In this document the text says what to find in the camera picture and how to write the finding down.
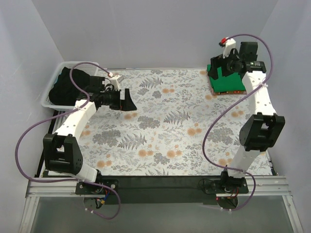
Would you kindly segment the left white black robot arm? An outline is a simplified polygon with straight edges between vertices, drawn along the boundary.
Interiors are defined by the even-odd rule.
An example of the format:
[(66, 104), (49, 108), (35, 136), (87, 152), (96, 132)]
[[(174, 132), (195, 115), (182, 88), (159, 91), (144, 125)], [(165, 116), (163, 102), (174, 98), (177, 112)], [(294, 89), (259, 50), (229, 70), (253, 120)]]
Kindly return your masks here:
[(137, 110), (130, 90), (120, 89), (120, 78), (120, 75), (116, 75), (106, 83), (105, 77), (92, 76), (90, 84), (75, 101), (75, 111), (53, 134), (48, 133), (43, 138), (46, 169), (87, 181), (86, 187), (92, 194), (99, 194), (103, 190), (103, 181), (97, 178), (99, 171), (84, 162), (78, 140), (101, 106), (125, 112)]

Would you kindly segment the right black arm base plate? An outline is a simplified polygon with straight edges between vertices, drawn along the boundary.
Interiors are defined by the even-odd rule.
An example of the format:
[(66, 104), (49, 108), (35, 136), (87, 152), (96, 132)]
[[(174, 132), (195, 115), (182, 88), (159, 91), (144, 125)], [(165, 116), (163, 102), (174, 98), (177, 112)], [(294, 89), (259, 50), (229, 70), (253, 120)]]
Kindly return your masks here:
[(219, 179), (201, 179), (198, 187), (206, 194), (248, 194), (249, 189), (246, 182), (239, 187), (235, 185), (222, 184)]

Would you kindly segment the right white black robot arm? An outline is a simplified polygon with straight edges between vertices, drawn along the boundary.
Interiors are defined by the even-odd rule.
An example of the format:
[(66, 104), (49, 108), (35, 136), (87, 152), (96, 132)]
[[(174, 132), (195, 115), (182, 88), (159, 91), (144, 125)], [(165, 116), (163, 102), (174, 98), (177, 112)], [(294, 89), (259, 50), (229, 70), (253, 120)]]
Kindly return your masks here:
[(285, 118), (277, 115), (270, 101), (264, 83), (266, 67), (264, 62), (257, 60), (258, 44), (241, 42), (240, 48), (236, 49), (236, 41), (225, 38), (220, 46), (224, 51), (211, 59), (208, 75), (214, 80), (218, 79), (218, 68), (221, 68), (224, 77), (237, 73), (246, 92), (250, 94), (252, 114), (240, 129), (240, 147), (230, 164), (231, 168), (221, 172), (220, 177), (213, 182), (213, 188), (226, 193), (241, 189), (247, 193), (246, 171), (261, 152), (275, 145), (285, 125)]

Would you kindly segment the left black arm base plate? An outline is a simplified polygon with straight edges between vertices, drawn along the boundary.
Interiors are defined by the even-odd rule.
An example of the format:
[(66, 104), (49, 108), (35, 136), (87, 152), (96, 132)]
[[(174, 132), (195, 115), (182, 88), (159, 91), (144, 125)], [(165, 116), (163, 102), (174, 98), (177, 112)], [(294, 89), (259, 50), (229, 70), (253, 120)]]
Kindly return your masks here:
[(84, 182), (77, 183), (75, 194), (76, 195), (105, 195), (105, 194), (113, 194), (112, 191), (103, 187), (107, 186), (115, 191), (118, 190), (119, 181), (116, 179), (101, 179), (98, 181), (100, 185), (87, 184)]

